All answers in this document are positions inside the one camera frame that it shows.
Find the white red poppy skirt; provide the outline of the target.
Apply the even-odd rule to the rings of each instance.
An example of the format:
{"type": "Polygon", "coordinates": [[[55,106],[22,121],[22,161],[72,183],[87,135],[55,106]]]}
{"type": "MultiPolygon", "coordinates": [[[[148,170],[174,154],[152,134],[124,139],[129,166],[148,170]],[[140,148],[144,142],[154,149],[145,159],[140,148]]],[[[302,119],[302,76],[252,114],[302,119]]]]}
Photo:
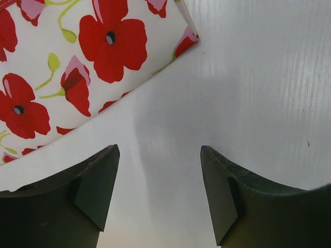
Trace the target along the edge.
{"type": "Polygon", "coordinates": [[[1,163],[79,127],[199,40],[184,1],[1,1],[1,163]]]}

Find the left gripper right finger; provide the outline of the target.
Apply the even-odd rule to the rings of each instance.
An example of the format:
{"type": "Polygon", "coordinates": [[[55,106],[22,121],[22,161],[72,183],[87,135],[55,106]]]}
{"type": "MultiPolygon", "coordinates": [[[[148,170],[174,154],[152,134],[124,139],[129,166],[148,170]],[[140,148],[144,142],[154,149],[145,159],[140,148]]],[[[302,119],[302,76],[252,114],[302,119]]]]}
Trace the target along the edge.
{"type": "Polygon", "coordinates": [[[330,185],[302,190],[247,170],[210,146],[200,152],[220,247],[330,247],[330,185]]]}

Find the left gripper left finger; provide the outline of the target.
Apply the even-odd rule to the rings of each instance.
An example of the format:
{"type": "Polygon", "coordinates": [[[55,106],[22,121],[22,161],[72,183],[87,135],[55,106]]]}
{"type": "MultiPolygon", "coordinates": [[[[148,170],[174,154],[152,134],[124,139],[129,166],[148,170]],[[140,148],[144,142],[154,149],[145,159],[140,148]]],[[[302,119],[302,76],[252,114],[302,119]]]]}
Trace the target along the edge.
{"type": "Polygon", "coordinates": [[[50,177],[1,191],[1,247],[96,247],[119,158],[110,145],[50,177]]]}

